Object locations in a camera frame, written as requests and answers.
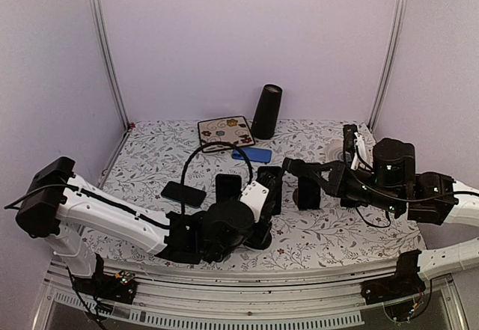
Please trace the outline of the black tall phone holder stand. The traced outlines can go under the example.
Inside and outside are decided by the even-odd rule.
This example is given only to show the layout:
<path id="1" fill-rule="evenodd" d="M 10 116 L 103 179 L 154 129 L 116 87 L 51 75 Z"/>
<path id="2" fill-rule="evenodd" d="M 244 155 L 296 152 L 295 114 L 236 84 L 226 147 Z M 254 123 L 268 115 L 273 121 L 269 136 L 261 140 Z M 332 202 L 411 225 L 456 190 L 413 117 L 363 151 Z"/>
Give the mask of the black tall phone holder stand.
<path id="1" fill-rule="evenodd" d="M 270 221 L 259 221 L 258 223 L 254 223 L 252 227 L 253 233 L 245 241 L 244 245 L 255 250 L 267 249 L 272 242 L 271 229 L 272 222 Z"/>

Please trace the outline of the blue edged black phone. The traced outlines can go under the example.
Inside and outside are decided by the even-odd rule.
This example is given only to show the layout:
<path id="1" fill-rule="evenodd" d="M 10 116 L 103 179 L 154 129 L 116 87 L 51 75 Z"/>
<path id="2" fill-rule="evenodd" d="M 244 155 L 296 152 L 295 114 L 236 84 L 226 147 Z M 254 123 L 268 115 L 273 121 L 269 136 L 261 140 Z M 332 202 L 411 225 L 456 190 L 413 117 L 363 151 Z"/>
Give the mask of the blue edged black phone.
<path id="1" fill-rule="evenodd" d="M 321 188 L 312 179 L 298 179 L 297 206 L 299 210 L 318 210 L 321 202 Z"/>

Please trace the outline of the small black phone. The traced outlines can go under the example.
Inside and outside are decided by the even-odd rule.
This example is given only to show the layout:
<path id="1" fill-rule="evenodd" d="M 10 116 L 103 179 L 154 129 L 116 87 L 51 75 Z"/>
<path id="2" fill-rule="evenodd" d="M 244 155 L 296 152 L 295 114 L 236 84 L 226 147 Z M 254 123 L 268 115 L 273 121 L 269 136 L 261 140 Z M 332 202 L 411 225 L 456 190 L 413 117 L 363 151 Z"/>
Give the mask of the small black phone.
<path id="1" fill-rule="evenodd" d="M 216 202 L 237 199 L 241 194 L 242 178 L 236 174 L 217 174 L 215 178 Z"/>

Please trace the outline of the teal cased dark phone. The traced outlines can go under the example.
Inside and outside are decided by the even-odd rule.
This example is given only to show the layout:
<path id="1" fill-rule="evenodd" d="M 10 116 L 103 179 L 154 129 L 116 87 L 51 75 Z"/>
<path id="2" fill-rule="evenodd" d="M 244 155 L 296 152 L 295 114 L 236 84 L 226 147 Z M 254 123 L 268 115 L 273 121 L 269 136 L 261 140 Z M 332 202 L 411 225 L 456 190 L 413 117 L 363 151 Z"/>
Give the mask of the teal cased dark phone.
<path id="1" fill-rule="evenodd" d="M 169 181 L 160 195 L 171 201 L 183 202 L 185 205 L 193 208 L 199 208 L 207 193 L 203 190 L 182 186 L 180 183 Z"/>

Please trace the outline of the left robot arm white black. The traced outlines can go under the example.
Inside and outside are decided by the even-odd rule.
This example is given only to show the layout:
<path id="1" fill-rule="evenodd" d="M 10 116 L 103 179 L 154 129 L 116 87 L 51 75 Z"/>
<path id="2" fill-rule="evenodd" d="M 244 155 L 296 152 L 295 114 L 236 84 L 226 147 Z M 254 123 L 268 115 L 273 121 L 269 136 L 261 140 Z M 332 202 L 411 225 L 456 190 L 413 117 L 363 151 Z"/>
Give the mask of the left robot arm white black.
<path id="1" fill-rule="evenodd" d="M 47 238 L 71 221 L 121 238 L 173 263 L 222 262 L 241 245 L 268 248 L 271 218 L 281 191 L 279 167 L 258 172 L 237 197 L 191 215 L 150 211 L 95 188 L 65 156 L 38 171 L 20 199 L 9 204 L 29 236 Z"/>

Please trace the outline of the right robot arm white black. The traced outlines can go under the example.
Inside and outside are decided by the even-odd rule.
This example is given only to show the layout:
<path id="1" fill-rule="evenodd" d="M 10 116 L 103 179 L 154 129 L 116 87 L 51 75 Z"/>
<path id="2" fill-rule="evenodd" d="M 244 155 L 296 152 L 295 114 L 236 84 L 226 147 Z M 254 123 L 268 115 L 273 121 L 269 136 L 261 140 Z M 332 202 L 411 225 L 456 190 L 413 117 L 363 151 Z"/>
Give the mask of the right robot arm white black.
<path id="1" fill-rule="evenodd" d="M 384 138 L 373 146 L 372 156 L 370 169 L 290 158 L 282 168 L 349 205 L 376 207 L 417 223 L 478 225 L 477 189 L 437 172 L 416 173 L 412 144 Z"/>

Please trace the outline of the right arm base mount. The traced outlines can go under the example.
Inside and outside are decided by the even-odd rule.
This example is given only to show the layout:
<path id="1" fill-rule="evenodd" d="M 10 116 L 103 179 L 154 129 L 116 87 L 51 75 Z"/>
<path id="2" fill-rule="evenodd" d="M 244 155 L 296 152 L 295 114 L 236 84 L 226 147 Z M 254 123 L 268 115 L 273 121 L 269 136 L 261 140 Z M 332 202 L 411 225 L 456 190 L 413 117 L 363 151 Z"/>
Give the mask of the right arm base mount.
<path id="1" fill-rule="evenodd" d="M 404 252 L 397 259 L 393 275 L 362 282 L 361 296 L 366 304 L 388 302 L 424 292 L 426 285 L 419 277 L 418 265 L 421 253 L 421 250 Z"/>

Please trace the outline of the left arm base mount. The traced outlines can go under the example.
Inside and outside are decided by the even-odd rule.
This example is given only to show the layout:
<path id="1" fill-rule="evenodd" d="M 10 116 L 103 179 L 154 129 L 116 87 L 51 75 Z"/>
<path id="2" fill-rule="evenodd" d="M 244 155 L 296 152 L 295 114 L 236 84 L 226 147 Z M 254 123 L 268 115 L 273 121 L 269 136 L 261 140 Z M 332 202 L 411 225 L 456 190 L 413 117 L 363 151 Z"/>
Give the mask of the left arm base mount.
<path id="1" fill-rule="evenodd" d="M 104 299 L 131 305 L 136 295 L 138 282 L 135 274 L 121 270 L 114 275 L 104 273 L 104 260 L 98 254 L 93 275 L 90 278 L 73 276 L 72 288 L 95 300 Z"/>

